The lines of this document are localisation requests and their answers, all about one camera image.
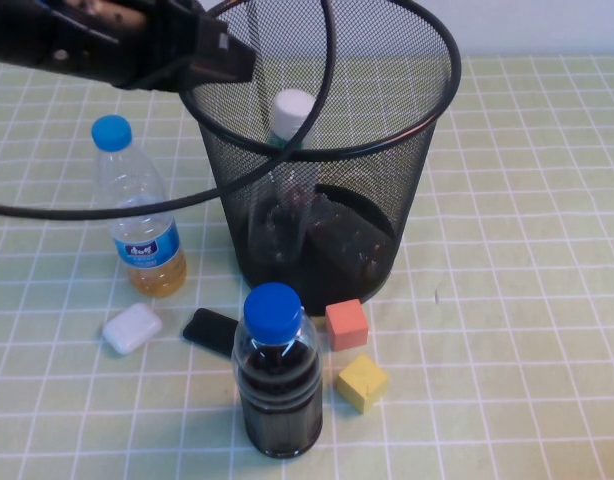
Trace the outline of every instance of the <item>white wall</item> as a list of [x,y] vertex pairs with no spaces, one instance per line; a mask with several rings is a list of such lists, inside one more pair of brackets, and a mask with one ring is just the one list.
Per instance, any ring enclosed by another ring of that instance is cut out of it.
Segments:
[[[206,8],[220,3],[200,1]],[[418,3],[447,25],[462,53],[614,53],[614,0]]]

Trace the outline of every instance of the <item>trash can rim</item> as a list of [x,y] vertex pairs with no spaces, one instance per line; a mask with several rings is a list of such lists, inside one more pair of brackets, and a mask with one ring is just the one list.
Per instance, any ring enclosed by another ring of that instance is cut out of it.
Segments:
[[[227,10],[230,10],[242,3],[246,3],[248,0],[225,0],[222,3],[219,3],[212,9],[210,9],[207,13],[213,17],[218,17],[219,15],[225,13]],[[364,143],[361,145],[355,145],[351,147],[344,148],[332,148],[332,149],[305,149],[305,150],[297,150],[291,156],[291,161],[298,162],[327,162],[327,161],[340,161],[351,158],[358,158],[366,155],[371,155],[373,153],[380,152],[387,148],[394,147],[410,137],[418,134],[419,132],[425,130],[427,127],[435,123],[438,118],[447,110],[451,102],[453,101],[456,92],[458,91],[458,87],[460,85],[461,79],[461,60],[460,60],[460,52],[458,50],[458,45],[454,40],[454,37],[451,35],[447,27],[429,10],[418,5],[412,0],[386,0],[390,3],[394,3],[398,6],[401,6],[412,13],[416,14],[418,17],[422,18],[427,24],[429,24],[442,38],[445,46],[447,47],[450,65],[451,65],[451,75],[449,77],[449,81],[445,86],[445,91],[440,99],[440,101],[431,108],[420,120],[412,124],[411,126],[400,130],[392,135],[389,135],[385,138],[374,140],[372,142]],[[272,146],[268,143],[259,142],[257,140],[252,140],[243,135],[237,134],[224,126],[218,123],[216,120],[211,118],[209,115],[201,111],[197,106],[194,100],[193,90],[186,90],[180,92],[180,98],[189,111],[189,113],[194,117],[194,119],[202,126],[207,128],[211,133],[222,139],[223,141],[235,145],[238,148],[247,150],[249,152],[266,155],[266,156],[275,156],[281,152],[281,148]]]

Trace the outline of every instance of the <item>bottle label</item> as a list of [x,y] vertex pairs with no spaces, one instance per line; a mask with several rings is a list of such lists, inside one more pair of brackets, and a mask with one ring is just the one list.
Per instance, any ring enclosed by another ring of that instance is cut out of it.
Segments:
[[[270,145],[273,145],[274,147],[283,148],[289,142],[287,140],[280,138],[274,132],[269,132],[269,136],[267,137],[267,143],[269,143]],[[304,140],[300,142],[296,150],[302,150],[304,143],[305,143]]]
[[114,239],[120,258],[135,268],[156,268],[171,260],[180,248],[176,222],[152,240],[141,243],[125,243]]

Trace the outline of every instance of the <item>blue label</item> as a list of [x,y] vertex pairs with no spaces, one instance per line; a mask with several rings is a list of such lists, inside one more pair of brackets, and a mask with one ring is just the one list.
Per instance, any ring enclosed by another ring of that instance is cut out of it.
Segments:
[[171,222],[162,235],[142,243],[125,243],[114,240],[123,261],[135,268],[156,268],[171,260],[180,248],[176,223]]

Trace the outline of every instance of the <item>black robotic arm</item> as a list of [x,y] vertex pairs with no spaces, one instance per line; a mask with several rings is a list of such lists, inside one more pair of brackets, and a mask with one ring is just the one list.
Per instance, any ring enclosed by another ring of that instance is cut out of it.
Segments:
[[179,92],[250,81],[255,52],[195,0],[0,0],[0,62]]

